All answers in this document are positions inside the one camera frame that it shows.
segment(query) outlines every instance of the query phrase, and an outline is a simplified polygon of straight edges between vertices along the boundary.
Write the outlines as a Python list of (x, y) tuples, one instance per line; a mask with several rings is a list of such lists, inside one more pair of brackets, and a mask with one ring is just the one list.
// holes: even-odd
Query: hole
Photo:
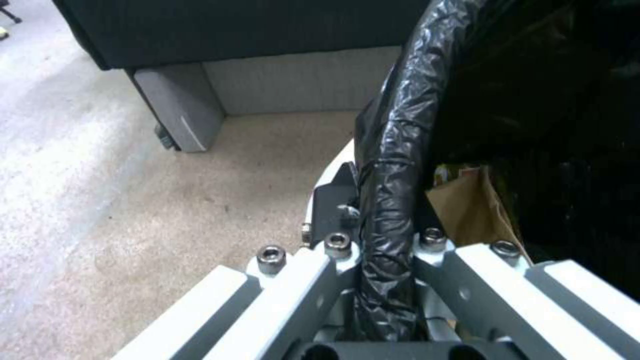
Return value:
[(279, 253), (278, 249), (266, 249), (262, 252), (262, 257), (267, 260), (273, 260), (278, 257)]
[(458, 345), (449, 350), (449, 360), (484, 360), (484, 355), (468, 345)]
[(314, 345), (305, 351), (302, 360), (340, 360), (338, 353), (326, 345)]
[(331, 238), (329, 238), (329, 241), (336, 245), (343, 245), (344, 242), (347, 241), (347, 239), (345, 239), (344, 235), (335, 234), (335, 235), (331, 235)]
[(460, 297), (464, 301), (468, 301), (469, 298), (471, 297), (471, 291), (468, 288), (464, 287), (464, 286), (462, 286), (460, 288), (459, 293), (460, 293)]
[(504, 331), (494, 327), (489, 331), (489, 341), (504, 341), (508, 339), (507, 334)]
[(316, 300), (316, 307), (319, 309), (324, 304), (324, 296), (320, 295)]

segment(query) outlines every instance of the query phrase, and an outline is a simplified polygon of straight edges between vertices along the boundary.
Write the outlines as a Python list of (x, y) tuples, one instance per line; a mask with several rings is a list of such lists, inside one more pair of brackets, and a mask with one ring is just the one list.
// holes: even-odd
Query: metal frame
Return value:
[[(350, 156), (352, 143), (337, 159)], [(335, 176), (336, 162), (320, 185)], [(640, 307), (574, 262), (529, 267), (523, 256), (503, 259), (488, 245), (456, 249), (450, 239), (418, 234), (414, 274), (431, 341), (332, 342), (349, 323), (361, 258), (358, 242), (341, 234), (348, 252), (323, 243), (302, 248), (286, 254), (277, 275), (260, 272), (256, 259), (247, 267), (255, 277), (219, 266), (212, 274), (225, 276), (208, 275), (116, 358), (200, 358), (208, 349), (207, 359), (640, 357)], [(213, 289), (216, 305), (198, 311), (195, 299), (210, 302)]]

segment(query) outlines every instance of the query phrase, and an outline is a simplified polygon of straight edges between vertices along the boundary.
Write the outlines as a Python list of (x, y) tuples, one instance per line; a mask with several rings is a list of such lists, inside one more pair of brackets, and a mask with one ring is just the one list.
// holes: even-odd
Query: gray panel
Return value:
[(201, 64), (141, 69), (134, 79), (183, 151), (211, 146), (225, 113)]
[(229, 114), (360, 110), (380, 90), (399, 47), (204, 63)]

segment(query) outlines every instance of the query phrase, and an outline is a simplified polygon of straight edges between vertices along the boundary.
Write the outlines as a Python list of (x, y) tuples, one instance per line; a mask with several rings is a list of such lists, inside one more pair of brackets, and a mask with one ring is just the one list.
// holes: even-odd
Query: white metal bar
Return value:
[[(456, 253), (564, 358), (621, 358), (600, 338), (492, 253), (486, 245), (463, 247)], [(467, 298), (474, 296), (473, 293), (464, 294), (461, 290), (462, 295)]]
[(293, 341), (311, 340), (340, 293), (335, 263), (300, 249), (206, 359), (280, 359)]
[[(259, 292), (256, 279), (217, 266), (113, 359), (202, 357)], [(195, 339), (197, 344), (184, 348), (199, 332), (203, 336)]]
[(635, 301), (573, 261), (546, 266), (545, 272), (640, 342), (640, 307)]

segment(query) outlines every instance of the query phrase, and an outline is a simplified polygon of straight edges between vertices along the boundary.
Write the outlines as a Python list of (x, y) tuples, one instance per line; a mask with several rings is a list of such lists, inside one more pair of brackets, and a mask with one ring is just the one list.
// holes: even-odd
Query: bolt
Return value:
[(520, 249), (518, 246), (507, 240), (498, 240), (489, 245), (496, 255), (500, 256), (507, 264), (515, 266), (520, 257)]
[(302, 243), (309, 244), (311, 243), (311, 224), (305, 222), (302, 224)]
[(447, 238), (437, 227), (428, 227), (420, 237), (420, 246), (428, 252), (444, 251)]
[(287, 253), (278, 245), (267, 245), (255, 255), (258, 269), (267, 275), (275, 275), (287, 264)]
[(324, 238), (324, 253), (333, 259), (351, 255), (351, 238), (345, 233), (331, 233)]

